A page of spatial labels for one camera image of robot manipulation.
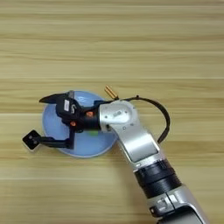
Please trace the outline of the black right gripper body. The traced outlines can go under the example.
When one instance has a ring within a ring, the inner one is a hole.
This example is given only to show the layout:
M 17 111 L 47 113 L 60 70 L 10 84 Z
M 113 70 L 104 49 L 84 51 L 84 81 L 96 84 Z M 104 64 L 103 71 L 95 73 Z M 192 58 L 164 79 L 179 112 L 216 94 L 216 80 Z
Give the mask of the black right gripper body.
M 77 101 L 72 101 L 69 110 L 62 113 L 62 122 L 74 132 L 99 130 L 99 107 L 83 107 Z

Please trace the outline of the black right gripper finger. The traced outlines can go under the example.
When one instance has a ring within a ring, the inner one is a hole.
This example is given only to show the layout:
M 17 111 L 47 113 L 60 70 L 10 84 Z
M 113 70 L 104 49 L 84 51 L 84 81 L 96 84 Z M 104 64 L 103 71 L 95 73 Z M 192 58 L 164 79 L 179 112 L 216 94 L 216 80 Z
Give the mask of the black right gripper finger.
M 41 103 L 47 103 L 47 104 L 59 104 L 60 102 L 63 102 L 64 100 L 72 101 L 73 99 L 74 99 L 74 91 L 68 91 L 64 93 L 51 94 L 51 95 L 45 96 L 41 98 L 39 101 Z
M 51 136 L 38 136 L 36 141 L 51 148 L 66 148 L 72 150 L 74 148 L 75 133 L 72 129 L 69 130 L 69 138 L 64 140 L 56 140 Z

